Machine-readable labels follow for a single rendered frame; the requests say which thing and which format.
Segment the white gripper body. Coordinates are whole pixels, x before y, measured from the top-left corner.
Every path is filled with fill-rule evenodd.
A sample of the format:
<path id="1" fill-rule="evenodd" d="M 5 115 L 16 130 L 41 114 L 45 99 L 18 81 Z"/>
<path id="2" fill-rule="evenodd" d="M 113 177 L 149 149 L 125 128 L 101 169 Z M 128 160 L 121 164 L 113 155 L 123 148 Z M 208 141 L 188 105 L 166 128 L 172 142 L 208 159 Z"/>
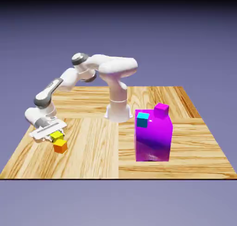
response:
<path id="1" fill-rule="evenodd" d="M 63 136 L 65 136 L 63 128 L 65 128 L 67 126 L 67 124 L 60 120 L 60 119 L 56 119 L 53 121 L 49 121 L 49 125 L 46 127 L 39 127 L 38 129 L 32 131 L 29 133 L 29 135 L 35 139 L 36 141 L 42 140 L 48 140 L 50 142 L 55 142 L 55 140 L 51 137 L 51 134 L 59 131 L 60 133 L 63 134 Z"/>

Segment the small yellow cube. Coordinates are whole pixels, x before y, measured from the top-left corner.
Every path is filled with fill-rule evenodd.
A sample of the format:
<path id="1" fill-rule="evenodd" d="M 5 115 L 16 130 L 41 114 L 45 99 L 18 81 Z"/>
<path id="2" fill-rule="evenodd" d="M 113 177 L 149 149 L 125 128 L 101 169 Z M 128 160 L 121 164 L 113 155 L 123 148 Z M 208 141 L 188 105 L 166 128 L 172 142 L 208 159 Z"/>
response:
<path id="1" fill-rule="evenodd" d="M 58 139 L 64 139 L 64 134 L 61 131 L 55 131 L 55 132 L 51 133 L 49 136 L 50 136 L 52 142 L 55 142 Z"/>

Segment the small orange cube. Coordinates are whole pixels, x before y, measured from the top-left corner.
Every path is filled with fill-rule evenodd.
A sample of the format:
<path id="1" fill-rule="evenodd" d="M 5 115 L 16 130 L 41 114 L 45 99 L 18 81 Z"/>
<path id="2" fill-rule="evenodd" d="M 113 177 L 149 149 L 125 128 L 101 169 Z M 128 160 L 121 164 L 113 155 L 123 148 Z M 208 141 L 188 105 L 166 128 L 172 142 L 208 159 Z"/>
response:
<path id="1" fill-rule="evenodd" d="M 64 139 L 57 139 L 53 143 L 53 147 L 54 147 L 54 152 L 63 154 L 68 149 L 67 141 Z"/>

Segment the small cyan cube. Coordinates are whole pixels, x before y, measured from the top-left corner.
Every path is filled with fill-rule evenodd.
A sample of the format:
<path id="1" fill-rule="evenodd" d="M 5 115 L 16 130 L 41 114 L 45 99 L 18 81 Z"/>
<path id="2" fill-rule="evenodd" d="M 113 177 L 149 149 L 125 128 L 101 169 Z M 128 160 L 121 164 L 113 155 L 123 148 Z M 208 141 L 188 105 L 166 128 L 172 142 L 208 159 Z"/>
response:
<path id="1" fill-rule="evenodd" d="M 137 114 L 137 127 L 147 128 L 149 113 L 139 112 Z"/>

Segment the small magenta cube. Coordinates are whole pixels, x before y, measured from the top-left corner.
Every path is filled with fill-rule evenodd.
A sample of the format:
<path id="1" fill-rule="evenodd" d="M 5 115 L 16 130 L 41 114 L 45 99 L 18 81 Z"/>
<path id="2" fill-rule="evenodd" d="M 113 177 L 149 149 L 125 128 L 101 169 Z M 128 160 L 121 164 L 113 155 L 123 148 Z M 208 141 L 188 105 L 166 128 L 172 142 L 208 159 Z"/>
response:
<path id="1" fill-rule="evenodd" d="M 154 116 L 156 118 L 163 119 L 168 116 L 168 113 L 169 113 L 169 105 L 167 104 L 158 103 L 154 107 Z"/>

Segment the large magenta box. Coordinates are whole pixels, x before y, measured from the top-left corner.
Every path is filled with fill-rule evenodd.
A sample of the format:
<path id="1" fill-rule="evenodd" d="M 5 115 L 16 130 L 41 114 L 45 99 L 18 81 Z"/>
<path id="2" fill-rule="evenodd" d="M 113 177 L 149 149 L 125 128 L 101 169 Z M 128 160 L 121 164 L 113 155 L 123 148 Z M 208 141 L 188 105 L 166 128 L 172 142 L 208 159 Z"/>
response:
<path id="1" fill-rule="evenodd" d="M 149 113 L 147 128 L 137 127 L 137 114 Z M 134 148 L 137 162 L 169 161 L 173 124 L 169 116 L 160 119 L 154 116 L 153 109 L 135 111 Z"/>

